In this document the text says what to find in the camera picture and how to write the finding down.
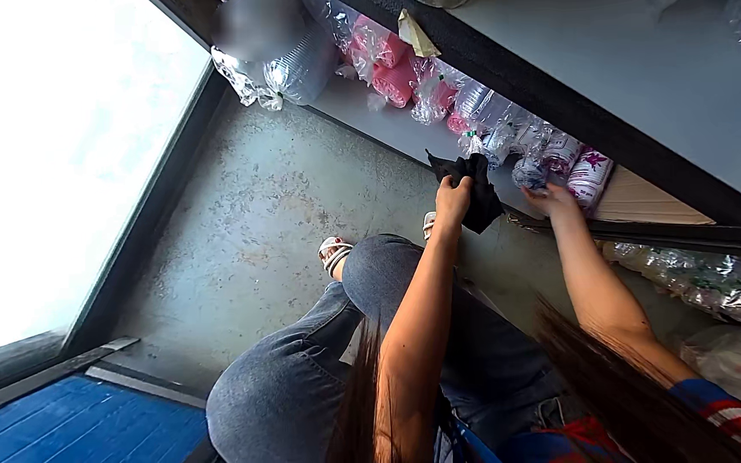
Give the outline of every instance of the woman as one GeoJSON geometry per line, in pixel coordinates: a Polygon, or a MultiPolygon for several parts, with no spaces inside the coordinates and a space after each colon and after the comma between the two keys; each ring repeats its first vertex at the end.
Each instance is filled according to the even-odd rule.
{"type": "Polygon", "coordinates": [[[424,250],[394,236],[326,241],[320,257],[336,281],[237,358],[208,398],[221,456],[741,461],[741,402],[654,338],[567,191],[525,194],[551,218],[581,328],[548,310],[536,343],[458,286],[471,183],[443,180],[424,250]],[[339,358],[365,318],[349,367],[339,358]]]}

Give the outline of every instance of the cardboard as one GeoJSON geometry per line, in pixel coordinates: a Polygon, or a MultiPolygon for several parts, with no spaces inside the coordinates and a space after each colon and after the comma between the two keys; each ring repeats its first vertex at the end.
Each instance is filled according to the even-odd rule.
{"type": "Polygon", "coordinates": [[[712,225],[715,222],[682,201],[617,165],[593,218],[612,222],[712,225]]]}

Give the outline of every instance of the blue jeans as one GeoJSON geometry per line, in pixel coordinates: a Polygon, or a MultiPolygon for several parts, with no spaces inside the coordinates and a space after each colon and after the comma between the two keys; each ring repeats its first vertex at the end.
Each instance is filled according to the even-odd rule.
{"type": "MultiPolygon", "coordinates": [[[[270,334],[222,373],[208,397],[208,427],[234,462],[320,462],[350,365],[339,358],[367,316],[385,332],[422,248],[380,235],[358,243],[343,281],[330,283],[293,325],[270,334]]],[[[539,423],[540,403],[561,382],[540,346],[466,290],[454,286],[441,390],[457,417],[490,448],[539,423]]]]}

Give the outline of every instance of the foot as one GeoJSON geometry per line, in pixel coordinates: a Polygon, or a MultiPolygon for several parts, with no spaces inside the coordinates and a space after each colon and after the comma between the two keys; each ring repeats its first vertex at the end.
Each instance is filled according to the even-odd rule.
{"type": "Polygon", "coordinates": [[[433,223],[437,221],[437,213],[430,212],[425,214],[425,220],[422,222],[422,232],[425,233],[425,241],[431,237],[431,231],[433,230],[433,223]]]}
{"type": "Polygon", "coordinates": [[[347,257],[347,252],[343,252],[345,248],[351,247],[352,245],[348,244],[345,240],[343,240],[341,237],[335,237],[332,240],[328,238],[328,240],[325,240],[325,243],[323,243],[323,248],[319,248],[319,260],[322,261],[322,265],[325,266],[325,271],[328,271],[328,261],[336,254],[336,253],[343,253],[341,256],[336,257],[336,262],[331,262],[330,266],[332,270],[330,271],[330,276],[334,278],[336,281],[342,281],[342,269],[345,266],[345,259],[347,257]],[[335,245],[337,244],[344,244],[344,246],[330,246],[330,247],[324,247],[325,243],[333,243],[335,245]]]}

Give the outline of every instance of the striped shirt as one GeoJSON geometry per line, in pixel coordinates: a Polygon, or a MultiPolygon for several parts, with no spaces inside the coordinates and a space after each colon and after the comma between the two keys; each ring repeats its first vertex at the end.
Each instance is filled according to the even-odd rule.
{"type": "MultiPolygon", "coordinates": [[[[723,391],[718,385],[703,379],[685,380],[669,391],[685,405],[741,443],[741,401],[723,391]]],[[[463,438],[475,449],[480,461],[498,463],[496,454],[485,447],[467,427],[463,438]]],[[[497,449],[502,461],[523,463],[583,462],[581,454],[574,453],[571,440],[581,444],[598,459],[630,461],[623,449],[608,436],[596,418],[587,417],[569,423],[559,431],[530,432],[511,437],[504,447],[497,449]]]]}

